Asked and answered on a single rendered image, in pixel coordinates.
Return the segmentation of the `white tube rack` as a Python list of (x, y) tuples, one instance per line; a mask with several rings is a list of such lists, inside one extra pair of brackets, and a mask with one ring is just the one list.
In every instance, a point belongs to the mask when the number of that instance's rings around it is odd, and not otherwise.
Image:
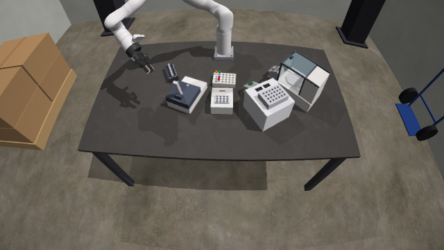
[[(218, 82), (218, 76), (220, 77), (220, 82)], [(230, 81), (229, 81), (230, 80)], [(235, 88), (236, 74), (227, 74), (227, 73), (214, 73), (212, 87), (223, 87), (223, 88)]]

